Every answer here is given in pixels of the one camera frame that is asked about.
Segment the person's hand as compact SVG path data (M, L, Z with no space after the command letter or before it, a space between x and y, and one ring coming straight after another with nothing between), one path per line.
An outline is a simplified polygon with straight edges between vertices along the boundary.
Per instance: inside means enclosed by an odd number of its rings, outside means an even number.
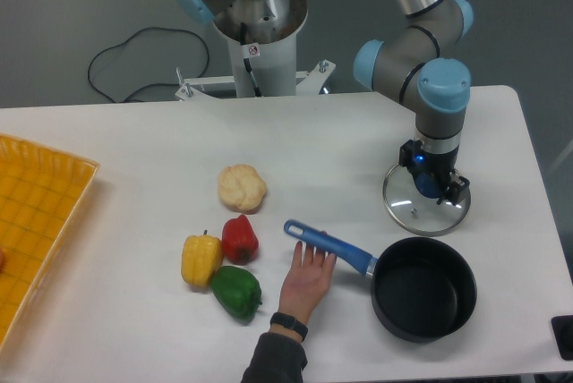
M337 255L298 241L281 287L278 311L307 325L330 288Z

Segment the forearm in grey sleeve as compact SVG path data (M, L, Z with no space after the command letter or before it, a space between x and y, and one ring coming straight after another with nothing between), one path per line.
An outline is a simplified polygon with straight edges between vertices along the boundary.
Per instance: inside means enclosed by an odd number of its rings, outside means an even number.
M299 342L281 334L263 333L241 381L302 383L307 363Z

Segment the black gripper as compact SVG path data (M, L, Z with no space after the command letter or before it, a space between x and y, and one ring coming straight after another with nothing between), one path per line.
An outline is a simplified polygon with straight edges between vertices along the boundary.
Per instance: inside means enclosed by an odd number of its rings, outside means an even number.
M399 150L398 164L413 178L418 191L440 191L437 204L446 201L457 205L470 196L470 181L454 170L458 149L447 153L430 153L420 140L409 140Z

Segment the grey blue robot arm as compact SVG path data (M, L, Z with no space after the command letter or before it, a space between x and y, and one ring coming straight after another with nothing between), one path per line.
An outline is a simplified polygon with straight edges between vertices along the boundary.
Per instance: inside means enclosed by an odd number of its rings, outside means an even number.
M307 0L176 0L196 21L213 24L228 43L240 97L295 93L296 36ZM395 40L358 51L355 79L415 114L415 136L398 163L426 198L458 204L468 180L455 169L471 76L444 50L462 39L474 14L466 0L398 0L408 25Z

